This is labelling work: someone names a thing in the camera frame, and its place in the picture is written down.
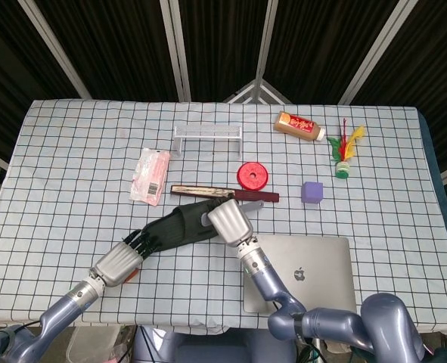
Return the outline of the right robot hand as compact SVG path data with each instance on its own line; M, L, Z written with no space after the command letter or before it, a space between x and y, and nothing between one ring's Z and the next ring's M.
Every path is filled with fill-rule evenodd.
M230 199L208 213L208 219L224 242L236 247L253 235L253 226L240 205Z

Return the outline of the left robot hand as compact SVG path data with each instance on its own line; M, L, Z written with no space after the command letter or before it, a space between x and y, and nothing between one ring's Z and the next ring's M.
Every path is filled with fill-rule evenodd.
M160 248L155 237L141 229L133 231L91 268L91 276L100 278L106 287L116 287L128 281L143 261Z

